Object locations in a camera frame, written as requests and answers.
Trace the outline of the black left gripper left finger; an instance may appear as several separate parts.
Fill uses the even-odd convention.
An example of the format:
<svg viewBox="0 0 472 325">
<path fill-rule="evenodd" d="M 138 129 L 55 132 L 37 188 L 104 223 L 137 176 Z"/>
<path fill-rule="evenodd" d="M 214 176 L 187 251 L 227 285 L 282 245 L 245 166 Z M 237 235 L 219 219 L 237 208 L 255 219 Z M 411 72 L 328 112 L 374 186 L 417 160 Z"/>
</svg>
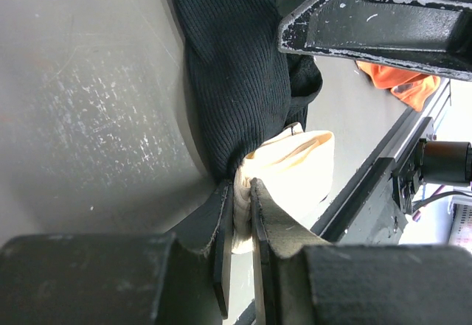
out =
<svg viewBox="0 0 472 325">
<path fill-rule="evenodd" d="M 221 324 L 233 184 L 163 234 L 36 234 L 1 248 L 3 324 Z"/>
</svg>

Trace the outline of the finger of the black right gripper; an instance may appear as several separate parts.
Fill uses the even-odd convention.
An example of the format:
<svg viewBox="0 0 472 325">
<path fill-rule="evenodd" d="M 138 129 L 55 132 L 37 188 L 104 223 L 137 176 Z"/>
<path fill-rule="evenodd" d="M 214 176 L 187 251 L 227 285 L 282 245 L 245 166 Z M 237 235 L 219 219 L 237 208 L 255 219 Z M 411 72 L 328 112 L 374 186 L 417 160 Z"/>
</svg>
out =
<svg viewBox="0 0 472 325">
<path fill-rule="evenodd" d="M 471 0 L 276 0 L 281 52 L 471 79 Z"/>
</svg>

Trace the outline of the black ribbed underwear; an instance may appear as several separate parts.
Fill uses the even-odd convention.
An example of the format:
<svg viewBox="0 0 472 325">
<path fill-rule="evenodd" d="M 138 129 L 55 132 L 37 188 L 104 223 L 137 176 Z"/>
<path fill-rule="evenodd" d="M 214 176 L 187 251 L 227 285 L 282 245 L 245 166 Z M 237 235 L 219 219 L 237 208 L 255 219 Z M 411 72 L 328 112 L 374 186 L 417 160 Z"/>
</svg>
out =
<svg viewBox="0 0 472 325">
<path fill-rule="evenodd" d="M 233 183 L 235 254 L 252 250 L 251 182 L 309 226 L 333 184 L 335 137 L 306 128 L 322 88 L 312 57 L 277 48 L 276 0 L 172 0 L 209 170 Z"/>
</svg>

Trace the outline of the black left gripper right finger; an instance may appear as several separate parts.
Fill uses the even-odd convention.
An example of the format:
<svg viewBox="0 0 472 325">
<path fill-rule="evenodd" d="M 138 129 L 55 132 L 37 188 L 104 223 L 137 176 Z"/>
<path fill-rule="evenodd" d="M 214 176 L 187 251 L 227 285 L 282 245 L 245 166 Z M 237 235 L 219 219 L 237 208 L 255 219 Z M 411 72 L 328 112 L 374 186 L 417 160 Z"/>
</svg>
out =
<svg viewBox="0 0 472 325">
<path fill-rule="evenodd" d="M 451 245 L 334 245 L 251 182 L 258 324 L 469 324 L 471 254 Z"/>
</svg>

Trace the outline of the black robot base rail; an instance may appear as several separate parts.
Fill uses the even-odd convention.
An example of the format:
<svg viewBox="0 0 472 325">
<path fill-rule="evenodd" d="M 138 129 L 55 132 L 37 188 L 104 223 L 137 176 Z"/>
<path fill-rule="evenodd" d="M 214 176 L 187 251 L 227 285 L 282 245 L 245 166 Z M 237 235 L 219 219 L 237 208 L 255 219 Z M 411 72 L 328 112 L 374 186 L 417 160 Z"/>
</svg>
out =
<svg viewBox="0 0 472 325">
<path fill-rule="evenodd" d="M 405 209 L 412 208 L 421 182 L 415 166 L 417 145 L 431 141 L 434 125 L 451 97 L 449 80 L 426 101 L 425 110 L 407 108 L 379 141 L 356 173 L 308 226 L 277 205 L 261 180 L 251 188 L 254 296 L 237 324 L 275 324 L 276 296 L 272 278 L 278 259 L 297 254 L 305 245 L 323 240 L 342 244 L 395 244 L 406 226 Z"/>
</svg>

